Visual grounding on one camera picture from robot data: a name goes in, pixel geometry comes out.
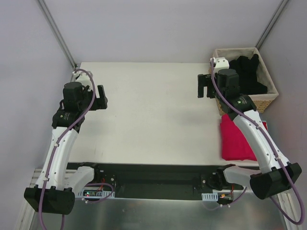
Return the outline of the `magenta t shirt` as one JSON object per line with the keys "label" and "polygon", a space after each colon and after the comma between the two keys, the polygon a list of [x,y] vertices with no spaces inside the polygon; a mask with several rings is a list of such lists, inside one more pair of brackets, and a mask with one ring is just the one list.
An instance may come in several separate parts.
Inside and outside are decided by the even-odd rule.
{"label": "magenta t shirt", "polygon": [[226,161],[257,161],[246,138],[227,114],[221,117],[222,158]]}

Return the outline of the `red t shirt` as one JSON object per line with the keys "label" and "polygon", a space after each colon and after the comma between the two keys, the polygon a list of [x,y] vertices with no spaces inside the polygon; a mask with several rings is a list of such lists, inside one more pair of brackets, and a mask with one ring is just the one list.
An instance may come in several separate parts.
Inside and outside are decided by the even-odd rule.
{"label": "red t shirt", "polygon": [[263,125],[264,125],[265,129],[266,129],[266,130],[268,130],[268,127],[267,127],[267,122],[262,121],[262,123],[263,123]]}

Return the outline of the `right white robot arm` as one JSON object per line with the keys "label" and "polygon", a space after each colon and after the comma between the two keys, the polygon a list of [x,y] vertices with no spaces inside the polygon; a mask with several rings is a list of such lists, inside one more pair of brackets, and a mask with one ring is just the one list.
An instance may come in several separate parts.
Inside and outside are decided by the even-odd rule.
{"label": "right white robot arm", "polygon": [[235,164],[221,166],[206,178],[205,184],[219,191],[238,184],[250,188],[259,199],[292,189],[302,169],[277,148],[252,99],[240,94],[238,74],[232,69],[223,69],[213,76],[199,74],[197,81],[198,98],[216,98],[222,103],[224,112],[244,136],[259,165],[258,170]]}

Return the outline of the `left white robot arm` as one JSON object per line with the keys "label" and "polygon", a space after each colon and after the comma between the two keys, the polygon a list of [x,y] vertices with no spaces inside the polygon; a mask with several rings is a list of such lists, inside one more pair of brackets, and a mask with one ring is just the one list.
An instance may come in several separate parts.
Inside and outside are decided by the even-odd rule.
{"label": "left white robot arm", "polygon": [[96,163],[83,162],[69,178],[65,177],[69,156],[85,118],[85,111],[107,109],[104,87],[94,93],[79,82],[67,83],[63,99],[52,118],[52,138],[42,172],[33,188],[26,188],[24,198],[35,212],[68,215],[77,194],[87,184],[102,182]]}

